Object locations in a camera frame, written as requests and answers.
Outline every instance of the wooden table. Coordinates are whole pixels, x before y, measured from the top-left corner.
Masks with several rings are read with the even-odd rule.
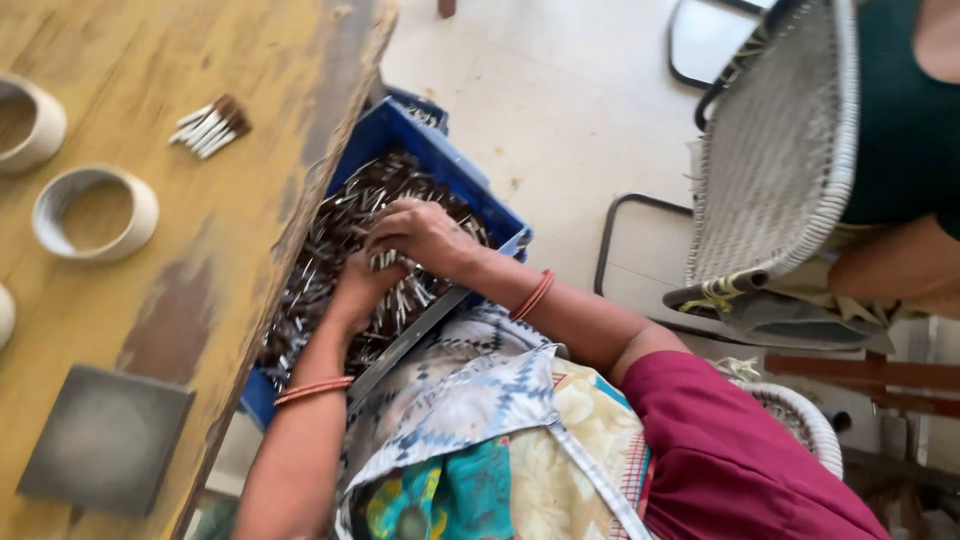
[[[0,0],[0,71],[69,117],[52,160],[0,181],[0,282],[18,309],[0,352],[0,538],[183,535],[395,21],[393,0]],[[167,145],[223,92],[250,134],[207,161]],[[34,240],[34,200],[97,161],[153,187],[156,233],[117,263],[59,260]],[[147,519],[14,494],[74,363],[196,390]]]

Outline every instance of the pink shirt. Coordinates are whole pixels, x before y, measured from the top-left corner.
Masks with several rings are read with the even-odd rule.
[[[753,397],[697,356],[644,356],[622,390],[657,458],[643,521],[663,540],[890,538]]]

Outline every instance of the copper bangle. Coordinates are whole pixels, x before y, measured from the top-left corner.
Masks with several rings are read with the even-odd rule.
[[[510,320],[515,321],[517,319],[522,319],[526,317],[528,313],[537,305],[537,302],[546,295],[546,292],[550,289],[550,285],[553,284],[554,279],[553,270],[544,270],[543,279],[540,280],[540,284],[537,285],[537,288],[534,290],[534,293],[530,295],[530,298],[527,299],[520,307],[518,307],[514,312],[510,314]]]
[[[353,384],[353,377],[340,377],[339,379],[324,380],[306,386],[295,386],[289,390],[284,390],[276,397],[274,406],[280,406],[295,399],[305,398],[315,394],[321,394],[330,390],[339,390],[341,388],[350,388]]]

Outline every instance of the blue plastic crate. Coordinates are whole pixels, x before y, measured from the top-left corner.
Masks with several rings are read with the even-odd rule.
[[[488,236],[502,254],[525,259],[524,248],[533,239],[533,231],[511,209],[490,192],[490,181],[467,158],[453,147],[438,130],[418,125],[406,110],[387,98],[364,114],[353,128],[327,195],[339,189],[365,163],[388,150],[404,147],[420,160],[420,166],[435,181],[447,184],[450,191],[467,201],[473,212],[487,226]],[[387,372],[444,316],[465,300],[470,291],[460,287],[450,290],[398,337],[373,367],[359,377],[347,393],[348,414]],[[262,429],[274,417],[273,387],[266,377],[254,369],[247,379],[240,403]]]
[[[450,133],[450,128],[447,124],[450,119],[450,115],[447,114],[446,110],[443,110],[436,103],[426,99],[425,97],[418,96],[415,93],[408,92],[403,88],[397,88],[396,86],[387,86],[387,93],[390,94],[390,97],[394,98],[394,100],[401,105],[412,105],[417,109],[423,110],[427,114],[433,116],[437,119],[437,127],[434,129],[440,130],[444,135]]]

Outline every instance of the person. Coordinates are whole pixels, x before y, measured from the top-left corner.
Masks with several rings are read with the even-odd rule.
[[[342,388],[281,405],[232,538],[888,538],[674,333],[480,246],[436,203],[379,212],[292,387],[343,375],[406,275],[369,269],[391,249],[489,301],[424,338],[351,418]]]
[[[841,221],[884,231],[843,251],[829,290],[960,318],[960,3],[869,0],[857,28],[860,130]]]

